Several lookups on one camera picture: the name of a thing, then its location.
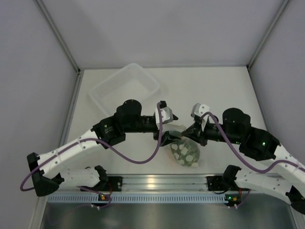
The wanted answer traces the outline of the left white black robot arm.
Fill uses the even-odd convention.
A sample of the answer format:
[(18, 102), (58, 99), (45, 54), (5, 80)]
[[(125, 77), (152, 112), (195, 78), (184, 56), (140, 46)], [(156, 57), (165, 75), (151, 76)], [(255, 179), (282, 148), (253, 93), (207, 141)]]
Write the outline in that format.
[[(146, 164), (157, 154), (160, 147), (172, 143), (177, 137), (170, 134), (165, 125), (178, 120), (165, 101), (156, 105), (153, 115), (142, 115), (142, 105), (136, 100), (127, 100), (117, 107), (114, 115), (101, 120), (77, 139), (48, 153), (27, 155), (30, 173), (22, 181), (32, 180), (32, 190), (39, 197), (50, 195), (61, 187), (78, 187), (83, 191), (98, 193), (109, 183), (102, 166), (72, 170), (71, 165), (101, 149), (110, 149), (133, 164)], [(144, 161), (128, 158), (114, 148), (126, 139), (127, 133), (152, 133), (157, 142), (153, 154)]]

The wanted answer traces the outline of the right aluminium frame post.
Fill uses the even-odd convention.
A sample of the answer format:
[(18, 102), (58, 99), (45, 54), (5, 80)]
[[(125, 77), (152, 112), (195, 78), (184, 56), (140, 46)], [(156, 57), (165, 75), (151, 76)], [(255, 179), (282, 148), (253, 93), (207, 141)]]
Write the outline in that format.
[(259, 57), (260, 53), (264, 49), (265, 45), (267, 44), (268, 40), (270, 39), (274, 29), (276, 28), (277, 24), (279, 23), (281, 17), (283, 16), (286, 9), (289, 7), (291, 3), (291, 0), (283, 0), (279, 6), (279, 8), (276, 10), (275, 15), (272, 17), (270, 23), (268, 24), (265, 32), (263, 33), (263, 36), (261, 40), (259, 41), (258, 45), (256, 46), (253, 54), (251, 55), (251, 58), (246, 65), (247, 70), (250, 71), (252, 66), (254, 65), (255, 61)]

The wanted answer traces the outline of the translucent white plastic basket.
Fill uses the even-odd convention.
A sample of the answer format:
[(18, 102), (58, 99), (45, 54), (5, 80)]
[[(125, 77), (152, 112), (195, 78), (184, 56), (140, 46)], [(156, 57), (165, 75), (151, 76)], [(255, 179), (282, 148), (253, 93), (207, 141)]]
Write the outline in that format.
[(144, 104), (160, 91), (154, 76), (136, 63), (116, 71), (89, 90), (89, 96), (106, 116), (115, 113), (124, 101), (134, 99)]

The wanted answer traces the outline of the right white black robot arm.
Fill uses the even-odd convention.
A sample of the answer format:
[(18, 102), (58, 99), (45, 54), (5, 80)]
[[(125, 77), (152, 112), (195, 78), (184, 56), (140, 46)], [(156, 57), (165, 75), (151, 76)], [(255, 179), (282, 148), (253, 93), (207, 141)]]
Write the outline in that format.
[(247, 167), (228, 165), (221, 177), (227, 190), (255, 190), (278, 198), (297, 212), (305, 212), (305, 166), (266, 130), (253, 127), (251, 118), (238, 108), (226, 109), (223, 122), (201, 104), (193, 107), (194, 124), (182, 135), (202, 146), (225, 142)]

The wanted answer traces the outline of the fake green cucumber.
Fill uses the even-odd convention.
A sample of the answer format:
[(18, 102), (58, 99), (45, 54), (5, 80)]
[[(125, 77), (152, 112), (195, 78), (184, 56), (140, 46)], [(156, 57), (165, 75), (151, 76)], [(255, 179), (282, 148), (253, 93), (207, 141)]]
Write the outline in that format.
[(170, 133), (170, 135), (172, 135), (175, 138), (179, 138), (179, 139), (182, 138), (182, 133), (180, 131), (171, 130), (169, 133)]

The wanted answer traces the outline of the clear zip top bag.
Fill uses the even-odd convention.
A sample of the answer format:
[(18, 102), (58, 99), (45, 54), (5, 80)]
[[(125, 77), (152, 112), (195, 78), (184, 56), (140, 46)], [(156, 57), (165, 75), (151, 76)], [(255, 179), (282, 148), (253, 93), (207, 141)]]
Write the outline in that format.
[(199, 168), (203, 166), (203, 157), (198, 144), (182, 136), (182, 132), (186, 130), (184, 125), (166, 124), (166, 131), (176, 137), (173, 143), (170, 143), (163, 148), (166, 149), (167, 155), (172, 162), (186, 168)]

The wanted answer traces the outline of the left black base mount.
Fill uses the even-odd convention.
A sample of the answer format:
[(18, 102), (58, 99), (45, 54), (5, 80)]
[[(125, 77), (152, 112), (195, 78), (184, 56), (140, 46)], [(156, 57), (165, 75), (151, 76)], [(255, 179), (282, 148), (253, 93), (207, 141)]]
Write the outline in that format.
[(121, 192), (122, 184), (123, 184), (123, 177), (109, 176), (108, 181), (103, 184), (101, 191), (102, 192), (107, 192), (107, 191)]

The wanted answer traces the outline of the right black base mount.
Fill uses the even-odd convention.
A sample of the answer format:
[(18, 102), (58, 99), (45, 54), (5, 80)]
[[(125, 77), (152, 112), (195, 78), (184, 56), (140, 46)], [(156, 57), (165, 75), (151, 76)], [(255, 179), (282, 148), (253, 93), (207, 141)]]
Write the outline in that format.
[(216, 194), (223, 194), (232, 189), (232, 184), (222, 176), (208, 176), (206, 180), (208, 190)]

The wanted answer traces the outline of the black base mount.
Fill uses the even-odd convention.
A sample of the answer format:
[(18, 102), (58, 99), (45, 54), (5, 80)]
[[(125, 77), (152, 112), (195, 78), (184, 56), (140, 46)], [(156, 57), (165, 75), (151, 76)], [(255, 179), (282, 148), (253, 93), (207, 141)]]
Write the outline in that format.
[(123, 177), (109, 176), (108, 181), (103, 184), (101, 191), (102, 192), (107, 192), (107, 191), (121, 192), (122, 184), (123, 184)]
[(208, 190), (216, 194), (223, 194), (232, 189), (232, 184), (222, 176), (208, 176), (206, 180)]

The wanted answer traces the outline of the aluminium frame post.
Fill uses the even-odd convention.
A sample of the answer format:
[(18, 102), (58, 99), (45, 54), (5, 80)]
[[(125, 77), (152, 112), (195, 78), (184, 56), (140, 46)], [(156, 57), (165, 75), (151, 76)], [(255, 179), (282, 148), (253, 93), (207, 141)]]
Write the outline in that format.
[(56, 23), (54, 22), (49, 10), (47, 9), (45, 3), (42, 0), (34, 0), (33, 1), (40, 13), (42, 14), (43, 18), (45, 19), (45, 21), (47, 22), (50, 30), (52, 31), (53, 35), (55, 36), (55, 39), (57, 40), (60, 48), (62, 49), (62, 51), (64, 52), (65, 56), (68, 58), (70, 64), (72, 65), (73, 69), (75, 70), (75, 72), (79, 73), (81, 70), (78, 66), (78, 64), (76, 63), (66, 41), (64, 40), (61, 32), (59, 31)]
[(259, 41), (258, 45), (256, 46), (253, 54), (251, 55), (251, 58), (246, 65), (247, 70), (250, 71), (252, 66), (254, 65), (255, 61), (259, 57), (260, 53), (264, 49), (265, 45), (267, 44), (268, 40), (270, 39), (274, 29), (276, 28), (277, 24), (279, 23), (281, 17), (283, 16), (286, 9), (289, 7), (291, 3), (291, 0), (283, 0), (279, 6), (279, 8), (276, 10), (275, 15), (272, 17), (270, 23), (268, 24), (265, 32), (263, 33), (263, 36), (261, 40)]

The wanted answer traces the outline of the left aluminium frame post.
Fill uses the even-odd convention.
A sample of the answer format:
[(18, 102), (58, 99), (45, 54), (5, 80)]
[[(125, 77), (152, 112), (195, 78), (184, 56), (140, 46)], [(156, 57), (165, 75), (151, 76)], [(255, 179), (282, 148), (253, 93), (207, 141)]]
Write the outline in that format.
[(47, 9), (45, 3), (42, 0), (34, 0), (33, 1), (40, 13), (42, 14), (43, 18), (45, 19), (45, 21), (47, 22), (50, 30), (52, 31), (53, 35), (55, 36), (55, 39), (57, 40), (60, 48), (62, 49), (62, 51), (64, 52), (65, 56), (68, 58), (70, 64), (72, 65), (73, 69), (75, 70), (75, 72), (79, 73), (81, 70), (78, 66), (78, 64), (76, 63), (66, 41), (64, 40), (61, 32), (59, 31), (56, 23), (54, 22), (49, 10)]

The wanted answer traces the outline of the fake green cabbage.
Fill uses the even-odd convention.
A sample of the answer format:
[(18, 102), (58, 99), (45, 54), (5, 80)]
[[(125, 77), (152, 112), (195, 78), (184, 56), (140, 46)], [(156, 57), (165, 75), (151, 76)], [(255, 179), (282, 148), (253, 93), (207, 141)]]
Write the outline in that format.
[(183, 138), (170, 144), (171, 153), (175, 161), (183, 167), (199, 166), (200, 150), (196, 142)]

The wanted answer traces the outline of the aluminium mounting rail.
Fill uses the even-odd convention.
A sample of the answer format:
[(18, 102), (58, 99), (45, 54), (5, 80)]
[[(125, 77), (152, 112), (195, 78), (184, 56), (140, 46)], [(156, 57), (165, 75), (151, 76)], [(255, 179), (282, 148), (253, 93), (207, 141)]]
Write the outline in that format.
[[(84, 176), (71, 173), (58, 175), (53, 179), (55, 189), (69, 189), (85, 187), (89, 190), (101, 191), (109, 176), (86, 172)], [(123, 177), (122, 190), (208, 190), (208, 176), (202, 175), (161, 175), (161, 176), (121, 176)], [(239, 172), (231, 177), (222, 176), (232, 184), (230, 191), (254, 190), (264, 193), (288, 193), (294, 190), (293, 185), (279, 177), (270, 177), (251, 172)]]

